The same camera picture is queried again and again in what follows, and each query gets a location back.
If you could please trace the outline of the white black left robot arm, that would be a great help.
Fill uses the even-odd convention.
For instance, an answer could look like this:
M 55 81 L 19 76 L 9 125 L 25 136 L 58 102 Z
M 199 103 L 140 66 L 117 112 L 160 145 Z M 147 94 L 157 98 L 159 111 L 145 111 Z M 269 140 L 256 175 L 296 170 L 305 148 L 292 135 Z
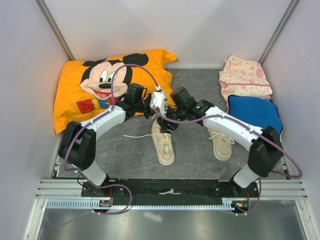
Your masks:
M 166 112 L 167 95 L 160 87 L 143 99 L 144 88 L 131 84 L 127 93 L 97 116 L 82 122 L 71 121 L 67 124 L 58 149 L 67 172 L 78 171 L 92 185 L 92 191 L 99 197 L 106 196 L 110 185 L 106 182 L 108 175 L 98 166 L 96 158 L 97 140 L 113 127 L 142 113 L 146 118 L 154 110 Z

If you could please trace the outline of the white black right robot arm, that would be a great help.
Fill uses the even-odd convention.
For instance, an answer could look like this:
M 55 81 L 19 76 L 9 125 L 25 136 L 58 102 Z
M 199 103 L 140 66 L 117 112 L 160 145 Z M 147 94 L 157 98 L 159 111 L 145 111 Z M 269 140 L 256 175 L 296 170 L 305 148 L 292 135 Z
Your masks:
M 182 124 L 197 123 L 214 128 L 230 137 L 248 152 L 247 163 L 231 178 L 229 191 L 242 196 L 247 187 L 259 178 L 266 178 L 283 157 L 283 148 L 277 130 L 263 129 L 233 117 L 207 100 L 196 101 L 184 87 L 171 93 L 175 107 L 167 105 L 163 91 L 154 92 L 150 107 L 161 117 L 161 131 L 173 133 Z

